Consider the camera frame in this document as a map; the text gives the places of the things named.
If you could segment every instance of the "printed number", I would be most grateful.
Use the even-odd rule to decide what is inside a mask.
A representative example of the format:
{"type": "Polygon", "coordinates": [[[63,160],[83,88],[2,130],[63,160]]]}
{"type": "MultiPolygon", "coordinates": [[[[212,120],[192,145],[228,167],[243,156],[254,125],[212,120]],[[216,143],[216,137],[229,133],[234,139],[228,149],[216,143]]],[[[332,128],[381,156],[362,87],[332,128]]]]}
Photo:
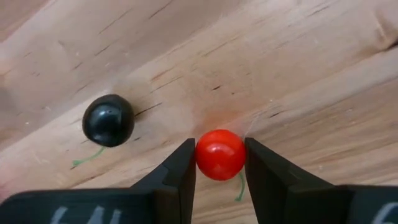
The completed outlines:
{"type": "Polygon", "coordinates": [[[390,224],[385,223],[384,219],[387,218],[391,211],[395,208],[398,208],[398,202],[390,202],[383,205],[383,207],[380,208],[380,210],[374,217],[372,224],[390,224]]]}
{"type": "MultiPolygon", "coordinates": [[[[60,220],[64,216],[64,214],[68,211],[67,207],[59,207],[54,215],[51,218],[50,224],[66,224],[66,223],[60,223],[60,220]]],[[[87,224],[103,224],[103,215],[104,215],[105,209],[101,206],[97,206],[94,209],[93,214],[91,214],[90,219],[88,220],[87,224]]],[[[120,221],[120,216],[122,215],[122,211],[115,209],[113,210],[113,215],[111,222],[109,224],[119,224],[120,221]]]]}

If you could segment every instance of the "wooden surface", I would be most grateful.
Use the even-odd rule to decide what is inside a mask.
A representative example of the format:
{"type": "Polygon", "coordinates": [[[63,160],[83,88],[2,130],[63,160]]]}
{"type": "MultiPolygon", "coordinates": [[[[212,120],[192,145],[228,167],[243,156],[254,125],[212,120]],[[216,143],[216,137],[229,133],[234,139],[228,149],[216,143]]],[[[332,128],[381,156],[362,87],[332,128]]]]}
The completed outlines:
{"type": "MultiPolygon", "coordinates": [[[[395,0],[51,0],[13,33],[21,18],[1,12],[0,197],[127,187],[214,128],[334,184],[398,185],[397,11],[395,0]],[[71,169],[99,149],[81,117],[105,93],[142,112],[136,128],[71,169]]],[[[193,223],[255,223],[239,188],[198,173],[193,223]]]]}
{"type": "Polygon", "coordinates": [[[34,15],[47,0],[1,0],[0,41],[4,41],[16,29],[34,15]]]}

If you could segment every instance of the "red ball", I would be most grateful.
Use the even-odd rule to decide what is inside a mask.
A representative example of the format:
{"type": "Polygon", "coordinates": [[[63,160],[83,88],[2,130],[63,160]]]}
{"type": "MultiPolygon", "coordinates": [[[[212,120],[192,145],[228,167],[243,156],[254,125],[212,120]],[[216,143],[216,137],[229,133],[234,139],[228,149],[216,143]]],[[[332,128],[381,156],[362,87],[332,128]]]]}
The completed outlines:
{"type": "Polygon", "coordinates": [[[214,130],[198,141],[195,156],[199,169],[213,180],[228,180],[243,168],[246,150],[242,139],[228,130],[214,130]]]}

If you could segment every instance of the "black ball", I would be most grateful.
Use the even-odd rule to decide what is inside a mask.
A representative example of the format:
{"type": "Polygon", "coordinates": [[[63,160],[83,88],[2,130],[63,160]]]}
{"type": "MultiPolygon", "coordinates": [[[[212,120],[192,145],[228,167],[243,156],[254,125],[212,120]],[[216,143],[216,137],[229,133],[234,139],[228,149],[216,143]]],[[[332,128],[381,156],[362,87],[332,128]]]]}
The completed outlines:
{"type": "Polygon", "coordinates": [[[134,129],[130,103],[116,94],[101,96],[83,115],[83,132],[91,141],[106,147],[125,143],[134,129]]]}

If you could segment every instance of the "green string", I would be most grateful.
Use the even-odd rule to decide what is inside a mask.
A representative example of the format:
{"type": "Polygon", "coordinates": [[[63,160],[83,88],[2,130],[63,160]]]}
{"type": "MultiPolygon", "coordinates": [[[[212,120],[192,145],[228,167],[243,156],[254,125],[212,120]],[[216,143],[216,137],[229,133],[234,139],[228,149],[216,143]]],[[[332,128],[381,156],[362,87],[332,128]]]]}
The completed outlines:
{"type": "Polygon", "coordinates": [[[244,192],[244,188],[245,188],[244,176],[243,176],[243,172],[242,171],[239,172],[239,177],[241,178],[241,193],[235,198],[235,202],[241,202],[242,201],[243,192],[244,192]]]}
{"type": "Polygon", "coordinates": [[[97,158],[99,155],[101,155],[105,150],[105,146],[101,147],[101,149],[94,155],[90,156],[89,158],[78,160],[78,161],[73,161],[73,166],[76,167],[84,162],[90,161],[92,159],[97,158]]]}

